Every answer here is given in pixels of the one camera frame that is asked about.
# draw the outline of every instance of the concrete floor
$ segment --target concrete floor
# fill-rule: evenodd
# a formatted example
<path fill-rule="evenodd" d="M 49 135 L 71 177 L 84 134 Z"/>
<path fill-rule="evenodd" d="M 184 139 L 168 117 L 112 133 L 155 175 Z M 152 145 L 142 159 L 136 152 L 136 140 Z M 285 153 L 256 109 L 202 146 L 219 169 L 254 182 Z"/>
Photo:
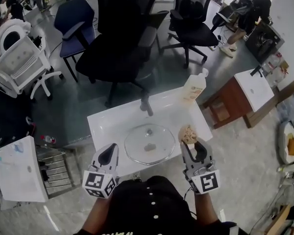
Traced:
<path fill-rule="evenodd" d="M 88 1 L 96 10 L 97 16 L 97 0 Z M 57 6 L 58 4 L 51 8 L 50 14 L 55 15 Z M 217 10 L 218 7 L 211 3 L 206 21 L 209 26 Z M 29 20 L 37 33 L 46 36 L 51 50 L 61 42 L 61 34 L 52 25 L 53 16 L 44 18 L 38 13 L 29 17 Z M 163 46 L 168 44 L 168 27 L 169 22 L 165 21 L 159 29 L 158 35 Z M 224 56 L 218 49 L 214 52 L 208 48 L 200 49 L 208 55 L 204 66 L 209 70 L 209 76 L 207 88 L 200 96 L 199 103 L 212 95 L 235 73 L 257 65 L 243 41 L 238 43 L 238 51 L 233 59 Z M 47 101 L 41 91 L 37 94 L 33 119 L 37 123 L 37 136 L 49 134 L 56 137 L 58 143 L 68 144 L 90 135 L 86 117 L 105 110 L 104 102 L 110 84 L 98 81 L 92 85 L 88 78 L 81 74 L 78 75 L 79 83 L 75 83 L 63 60 L 59 58 L 59 51 L 60 48 L 54 51 L 50 62 L 55 70 L 64 73 L 66 80 L 60 81 L 56 78 L 49 84 L 53 101 Z M 190 74 L 198 74 L 202 69 L 199 55 L 190 52 L 190 60 L 190 67 L 184 70 L 182 49 L 166 50 L 163 56 L 159 56 L 154 46 L 151 59 L 140 76 L 148 73 L 148 69 L 151 69 L 152 73 L 149 77 L 140 79 L 140 83 L 146 86 L 151 94 L 183 86 Z M 124 104 L 138 97 L 139 90 L 124 84 L 118 87 L 114 103 Z M 210 124 L 208 113 L 203 113 Z M 211 194 L 215 210 L 219 213 L 223 209 L 227 221 L 237 222 L 248 233 L 262 216 L 263 219 L 257 223 L 252 233 L 263 230 L 270 215 L 270 211 L 266 211 L 273 200 L 275 202 L 272 206 L 285 203 L 287 199 L 294 200 L 293 188 L 278 189 L 280 175 L 276 173 L 279 166 L 276 158 L 276 129 L 279 123 L 278 113 L 273 110 L 253 129 L 247 129 L 244 121 L 239 119 L 218 130 L 212 130 L 213 138 L 209 143 L 217 167 L 221 171 L 222 183 L 221 188 Z M 94 152 L 92 143 L 77 150 L 81 170 L 87 168 Z M 183 169 L 184 164 L 178 156 L 146 169 L 141 174 L 143 179 L 152 175 L 166 176 L 184 195 L 189 185 L 183 176 Z M 191 193 L 186 200 L 190 209 L 194 210 Z M 81 228 L 93 203 L 94 199 L 82 188 L 77 188 L 46 203 L 32 203 L 0 211 L 0 231 L 5 235 L 73 234 Z"/>

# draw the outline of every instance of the sneaker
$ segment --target sneaker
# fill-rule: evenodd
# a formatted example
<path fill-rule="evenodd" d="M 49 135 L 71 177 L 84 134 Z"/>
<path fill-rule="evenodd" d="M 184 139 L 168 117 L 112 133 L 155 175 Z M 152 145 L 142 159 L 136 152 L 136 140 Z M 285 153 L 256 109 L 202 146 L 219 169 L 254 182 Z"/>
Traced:
<path fill-rule="evenodd" d="M 229 48 L 221 47 L 220 50 L 224 52 L 226 55 L 228 55 L 229 57 L 234 57 L 234 55 L 232 54 L 232 51 Z"/>
<path fill-rule="evenodd" d="M 236 51 L 237 50 L 236 44 L 234 43 L 234 44 L 230 45 L 229 49 L 232 50 L 232 51 Z"/>
<path fill-rule="evenodd" d="M 142 178 L 141 178 L 141 173 L 138 171 L 136 173 L 133 173 L 131 175 L 131 180 L 137 181 L 137 182 L 142 182 Z"/>

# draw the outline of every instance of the shorts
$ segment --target shorts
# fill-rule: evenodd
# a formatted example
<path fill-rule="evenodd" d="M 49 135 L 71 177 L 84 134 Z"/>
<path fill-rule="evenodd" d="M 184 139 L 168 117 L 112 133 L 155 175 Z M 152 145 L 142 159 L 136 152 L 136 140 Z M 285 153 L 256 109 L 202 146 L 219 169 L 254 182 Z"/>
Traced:
<path fill-rule="evenodd" d="M 246 14 L 240 16 L 238 26 L 240 29 L 246 31 L 247 34 L 250 34 L 255 27 L 255 19 L 253 16 Z"/>

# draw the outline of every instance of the chair wheel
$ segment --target chair wheel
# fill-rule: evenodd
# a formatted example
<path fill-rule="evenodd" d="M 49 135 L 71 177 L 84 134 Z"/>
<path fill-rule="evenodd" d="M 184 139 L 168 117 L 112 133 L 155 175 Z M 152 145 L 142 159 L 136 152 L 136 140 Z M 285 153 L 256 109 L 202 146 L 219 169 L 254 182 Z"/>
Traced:
<path fill-rule="evenodd" d="M 206 63 L 207 59 L 208 59 L 208 57 L 204 57 L 204 58 L 202 59 L 201 63 L 202 63 L 202 64 Z"/>
<path fill-rule="evenodd" d="M 89 79 L 89 81 L 90 81 L 91 84 L 95 84 L 96 83 L 96 80 L 94 78 L 89 77 L 88 79 Z"/>
<path fill-rule="evenodd" d="M 108 101 L 106 101 L 105 103 L 104 103 L 104 106 L 105 107 L 107 107 L 107 108 L 112 108 L 112 104 L 111 104 L 111 102 L 108 102 Z"/>

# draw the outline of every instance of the black office chair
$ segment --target black office chair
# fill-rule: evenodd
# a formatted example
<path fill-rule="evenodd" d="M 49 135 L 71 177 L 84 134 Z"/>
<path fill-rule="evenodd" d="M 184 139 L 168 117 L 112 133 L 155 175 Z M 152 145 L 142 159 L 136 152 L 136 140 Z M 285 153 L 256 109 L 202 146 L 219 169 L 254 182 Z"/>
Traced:
<path fill-rule="evenodd" d="M 203 56 L 202 62 L 207 61 L 207 56 L 194 46 L 217 46 L 218 40 L 212 30 L 203 22 L 206 21 L 206 15 L 210 0 L 175 0 L 175 9 L 171 10 L 171 21 L 169 29 L 175 31 L 177 35 L 169 33 L 168 40 L 172 37 L 180 43 L 169 45 L 165 49 L 183 47 L 185 49 L 186 63 L 184 68 L 189 65 L 189 50 L 193 50 Z"/>
<path fill-rule="evenodd" d="M 135 79 L 143 63 L 149 59 L 150 49 L 156 39 L 157 28 L 168 11 L 150 15 L 155 0 L 98 0 L 98 35 L 88 45 L 80 33 L 81 26 L 64 38 L 74 35 L 85 47 L 76 64 L 76 71 L 96 80 L 112 82 L 107 107 L 118 83 L 133 83 L 145 92 Z"/>

